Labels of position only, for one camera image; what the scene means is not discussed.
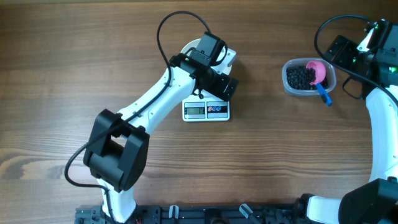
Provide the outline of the pink scoop blue handle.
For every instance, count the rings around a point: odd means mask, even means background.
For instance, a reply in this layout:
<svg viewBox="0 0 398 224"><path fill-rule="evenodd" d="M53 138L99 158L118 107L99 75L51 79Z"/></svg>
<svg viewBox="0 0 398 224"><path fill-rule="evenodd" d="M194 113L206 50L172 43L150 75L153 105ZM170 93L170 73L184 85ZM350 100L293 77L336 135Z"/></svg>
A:
<svg viewBox="0 0 398 224"><path fill-rule="evenodd" d="M315 71L315 79L314 81L310 82L310 84L315 85L323 102L330 107L332 105L332 100L322 86L322 81L326 77L326 67L321 61L312 60L306 64L306 68Z"/></svg>

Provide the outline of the white bowl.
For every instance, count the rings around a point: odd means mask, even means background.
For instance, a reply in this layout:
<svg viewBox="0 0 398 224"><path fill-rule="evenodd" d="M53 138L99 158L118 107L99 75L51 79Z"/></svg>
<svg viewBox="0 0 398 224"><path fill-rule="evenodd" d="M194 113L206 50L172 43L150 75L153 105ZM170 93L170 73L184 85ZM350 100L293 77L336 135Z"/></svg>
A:
<svg viewBox="0 0 398 224"><path fill-rule="evenodd" d="M201 39L195 39L191 42L189 42L182 50L181 53L187 53L188 50L192 47L196 48L197 45L199 44L199 42L201 41ZM223 61L217 65L217 66L212 66L211 68L217 73L217 74L226 74L229 75L232 69L232 65L234 63L234 61L236 60L236 52L232 49L228 49L226 50L226 48L224 47L221 51L221 53L219 54L217 60L221 60L224 56L226 56Z"/></svg>

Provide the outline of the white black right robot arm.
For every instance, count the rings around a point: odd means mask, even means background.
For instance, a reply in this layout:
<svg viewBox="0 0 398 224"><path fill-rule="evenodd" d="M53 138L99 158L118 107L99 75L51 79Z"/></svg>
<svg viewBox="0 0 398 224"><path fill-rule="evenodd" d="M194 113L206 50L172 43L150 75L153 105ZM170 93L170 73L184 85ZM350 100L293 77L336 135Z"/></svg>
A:
<svg viewBox="0 0 398 224"><path fill-rule="evenodd" d="M339 35L319 56L362 84L372 129L369 182L343 198L302 195L301 223L397 223L397 24L366 21L356 44Z"/></svg>

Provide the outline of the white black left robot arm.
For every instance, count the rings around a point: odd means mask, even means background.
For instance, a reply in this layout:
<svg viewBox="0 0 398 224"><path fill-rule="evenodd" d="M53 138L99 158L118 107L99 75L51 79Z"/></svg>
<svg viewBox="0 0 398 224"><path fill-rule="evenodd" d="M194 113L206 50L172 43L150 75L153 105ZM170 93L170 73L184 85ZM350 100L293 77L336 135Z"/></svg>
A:
<svg viewBox="0 0 398 224"><path fill-rule="evenodd" d="M161 79L136 102L95 119L83 163L102 187L102 211L108 221L127 223L136 210L134 184L144 171L150 135L183 100L203 90L229 101L238 81L229 76L236 53L227 51L219 65L206 65L180 53Z"/></svg>

